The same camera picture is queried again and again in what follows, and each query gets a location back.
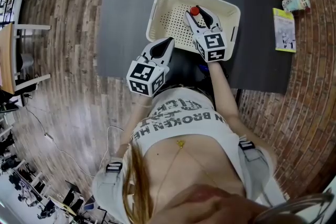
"red object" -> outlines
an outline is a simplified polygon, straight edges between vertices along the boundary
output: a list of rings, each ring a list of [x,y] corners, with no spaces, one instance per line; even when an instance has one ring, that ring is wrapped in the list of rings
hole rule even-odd
[[[193,16],[197,16],[197,15],[199,14],[199,11],[200,11],[200,9],[199,9],[198,7],[192,7],[192,8],[190,9],[190,13],[191,13],[191,15],[193,15]]]

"blonde hair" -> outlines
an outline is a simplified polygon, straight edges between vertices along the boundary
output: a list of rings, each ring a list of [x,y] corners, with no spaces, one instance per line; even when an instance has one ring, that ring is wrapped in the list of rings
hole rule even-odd
[[[150,196],[148,169],[137,143],[130,143],[131,154],[127,162],[127,172],[123,182],[122,198],[126,214],[133,224],[146,224],[153,214],[153,201]],[[127,196],[133,194],[133,208]]]

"gold necklace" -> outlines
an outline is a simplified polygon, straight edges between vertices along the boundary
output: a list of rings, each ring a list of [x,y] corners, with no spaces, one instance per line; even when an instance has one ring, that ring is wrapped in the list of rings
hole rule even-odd
[[[161,188],[162,188],[162,185],[163,185],[163,183],[165,182],[165,180],[166,180],[166,178],[167,178],[167,175],[168,175],[170,169],[172,168],[173,163],[174,163],[176,157],[178,156],[178,154],[180,153],[181,149],[183,148],[183,146],[184,146],[184,144],[185,144],[185,141],[184,141],[184,140],[177,140],[176,143],[177,143],[177,145],[178,145],[180,148],[179,148],[178,151],[176,152],[176,154],[175,154],[175,156],[174,156],[174,158],[173,158],[173,160],[172,160],[172,162],[171,162],[171,164],[170,164],[170,166],[169,166],[169,168],[168,168],[166,174],[164,175],[164,178],[163,178],[163,180],[162,180],[162,182],[161,182],[161,184],[160,184],[159,190],[157,191],[156,198],[155,198],[155,203],[154,203],[154,208],[153,208],[153,212],[155,212],[155,208],[156,208],[156,205],[157,205],[157,203],[158,203],[159,193],[160,193],[160,190],[161,190]],[[208,177],[208,178],[215,184],[215,186],[218,187],[218,185],[216,184],[216,182],[210,177],[210,175],[209,175],[208,172],[205,170],[205,168],[203,167],[203,165],[200,164],[200,162],[199,162],[193,155],[191,155],[186,149],[184,149],[184,150],[185,150],[185,152],[186,152],[186,153],[187,153],[187,154],[188,154],[194,161],[196,161],[196,162],[198,163],[198,165],[202,168],[201,170],[202,170],[202,171],[206,174],[206,176],[207,176],[207,177]]]

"dark gray tabletop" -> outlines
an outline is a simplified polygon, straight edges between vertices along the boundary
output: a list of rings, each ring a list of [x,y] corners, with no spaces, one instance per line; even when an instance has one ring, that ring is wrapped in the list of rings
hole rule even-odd
[[[292,54],[275,51],[272,8],[281,0],[225,0],[240,9],[233,56],[223,62],[232,88],[285,93]],[[149,43],[146,28],[154,0],[102,0],[98,35],[98,75],[126,76]],[[197,55],[190,52],[190,57]]]

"brick wall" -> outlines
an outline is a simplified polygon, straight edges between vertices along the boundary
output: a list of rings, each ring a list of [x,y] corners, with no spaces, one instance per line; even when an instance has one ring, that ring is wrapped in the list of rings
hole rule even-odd
[[[336,0],[295,14],[297,53],[285,96],[244,91],[243,120],[278,155],[276,178],[291,197],[321,191],[336,175]]]

